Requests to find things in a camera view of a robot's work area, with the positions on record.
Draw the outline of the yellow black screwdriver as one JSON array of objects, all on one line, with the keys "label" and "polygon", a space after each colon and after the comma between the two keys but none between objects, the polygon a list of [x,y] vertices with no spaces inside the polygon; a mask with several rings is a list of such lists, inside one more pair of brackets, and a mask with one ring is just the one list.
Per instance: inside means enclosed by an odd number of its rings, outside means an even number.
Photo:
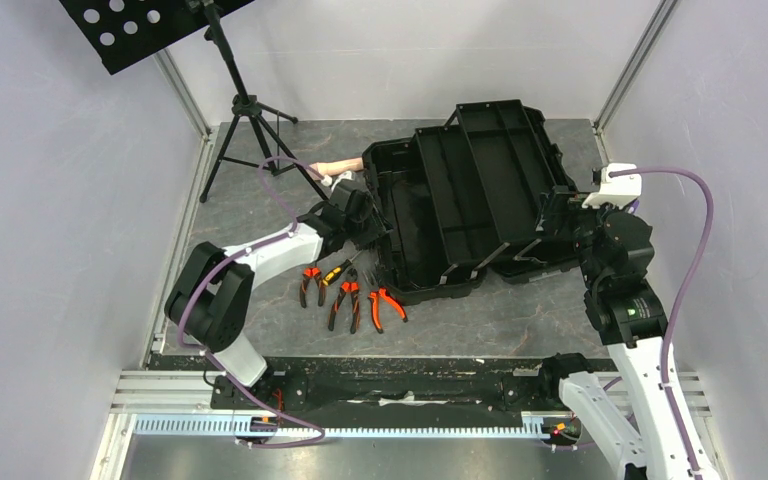
[{"label": "yellow black screwdriver", "polygon": [[321,284],[323,286],[330,286],[336,282],[350,267],[353,266],[353,261],[360,255],[359,252],[353,256],[345,259],[342,263],[329,270],[322,278]]}]

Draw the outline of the black plastic toolbox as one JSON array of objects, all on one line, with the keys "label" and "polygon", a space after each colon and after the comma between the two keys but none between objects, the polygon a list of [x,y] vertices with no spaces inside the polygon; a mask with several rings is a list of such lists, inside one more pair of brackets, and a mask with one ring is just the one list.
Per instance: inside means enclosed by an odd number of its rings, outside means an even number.
[{"label": "black plastic toolbox", "polygon": [[538,227],[551,191],[574,188],[538,109],[462,103],[442,125],[370,144],[362,162],[391,227],[377,275],[405,306],[467,296],[491,272],[522,284],[577,266],[569,233]]}]

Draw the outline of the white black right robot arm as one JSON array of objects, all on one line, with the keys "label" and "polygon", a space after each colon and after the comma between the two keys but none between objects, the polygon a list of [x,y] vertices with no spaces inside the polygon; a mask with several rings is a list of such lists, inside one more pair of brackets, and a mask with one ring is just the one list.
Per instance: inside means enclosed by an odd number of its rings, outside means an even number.
[{"label": "white black right robot arm", "polygon": [[646,279],[652,228],[628,212],[634,195],[554,192],[541,222],[567,227],[585,282],[585,313],[607,347],[634,418],[610,400],[581,354],[543,360],[537,392],[567,407],[618,479],[717,479],[669,351],[670,322]]}]

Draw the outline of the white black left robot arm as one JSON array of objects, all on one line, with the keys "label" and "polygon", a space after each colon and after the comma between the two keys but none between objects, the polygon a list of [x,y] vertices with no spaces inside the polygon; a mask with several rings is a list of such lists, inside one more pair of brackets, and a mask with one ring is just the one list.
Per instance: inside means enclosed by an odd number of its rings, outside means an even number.
[{"label": "white black left robot arm", "polygon": [[243,332],[252,292],[348,242],[368,247],[391,228],[370,192],[357,181],[340,181],[328,199],[271,235],[229,247],[198,244],[168,294],[164,315],[181,335],[191,337],[189,347],[203,350],[237,381],[241,401],[264,407],[274,383],[264,375],[267,361]]}]

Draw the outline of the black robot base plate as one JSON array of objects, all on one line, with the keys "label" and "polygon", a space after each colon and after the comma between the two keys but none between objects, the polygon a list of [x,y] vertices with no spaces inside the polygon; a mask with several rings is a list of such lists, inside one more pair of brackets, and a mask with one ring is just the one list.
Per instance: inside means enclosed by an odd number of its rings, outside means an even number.
[{"label": "black robot base plate", "polygon": [[270,357],[255,397],[325,428],[513,427],[568,408],[539,358]]}]

